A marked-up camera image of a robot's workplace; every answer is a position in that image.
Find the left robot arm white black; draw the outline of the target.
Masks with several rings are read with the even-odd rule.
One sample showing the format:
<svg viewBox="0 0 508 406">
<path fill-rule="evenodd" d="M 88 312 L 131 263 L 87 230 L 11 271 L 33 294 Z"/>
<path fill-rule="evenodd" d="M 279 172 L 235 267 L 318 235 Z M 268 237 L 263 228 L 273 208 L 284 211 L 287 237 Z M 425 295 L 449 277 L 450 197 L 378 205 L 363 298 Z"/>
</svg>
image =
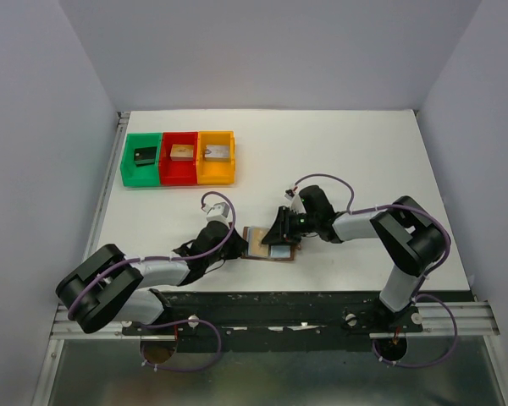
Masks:
<svg viewBox="0 0 508 406">
<path fill-rule="evenodd" d="M 65 277 L 55 293 L 68 318 L 85 333 L 112 321 L 152 324 L 165 309 L 152 288 L 192 284 L 213 264 L 238 259 L 247 248 L 236 229 L 219 221 L 208 222 L 195 239 L 173 250 L 170 261 L 128 259 L 116 244 L 105 244 Z"/>
</svg>

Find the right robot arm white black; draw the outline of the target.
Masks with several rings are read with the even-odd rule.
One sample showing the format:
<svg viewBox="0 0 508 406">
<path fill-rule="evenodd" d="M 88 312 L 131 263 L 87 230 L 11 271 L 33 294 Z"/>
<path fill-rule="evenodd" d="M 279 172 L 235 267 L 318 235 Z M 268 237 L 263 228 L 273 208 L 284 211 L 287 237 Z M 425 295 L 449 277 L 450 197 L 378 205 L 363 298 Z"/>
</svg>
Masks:
<svg viewBox="0 0 508 406">
<path fill-rule="evenodd" d="M 394 203 L 360 211 L 336 211 L 317 185 L 299 192 L 304 211 L 281 206 L 265 245 L 298 245 L 304 235 L 315 233 L 332 244 L 356 239 L 379 239 L 393 261 L 384 288 L 378 295 L 370 322 L 377 328 L 391 326 L 410 307 L 425 277 L 445 261 L 450 237 L 444 227 L 404 195 Z"/>
</svg>

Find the brown leather card holder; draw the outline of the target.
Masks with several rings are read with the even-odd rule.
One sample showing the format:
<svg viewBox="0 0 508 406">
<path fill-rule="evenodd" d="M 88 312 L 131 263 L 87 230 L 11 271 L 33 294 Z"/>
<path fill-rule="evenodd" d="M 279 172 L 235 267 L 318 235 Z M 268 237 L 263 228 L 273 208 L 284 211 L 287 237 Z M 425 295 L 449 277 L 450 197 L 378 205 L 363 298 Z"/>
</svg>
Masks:
<svg viewBox="0 0 508 406">
<path fill-rule="evenodd" d="M 246 234 L 250 227 L 244 227 L 242 238 L 246 240 Z M 297 251 L 298 246 L 290 246 L 290 245 L 269 245 L 270 254 L 267 259 L 263 258 L 254 258 L 248 257 L 246 253 L 241 257 L 246 260 L 254 260 L 254 261 L 277 261 L 277 262 L 293 262 L 295 260 L 295 253 Z"/>
</svg>

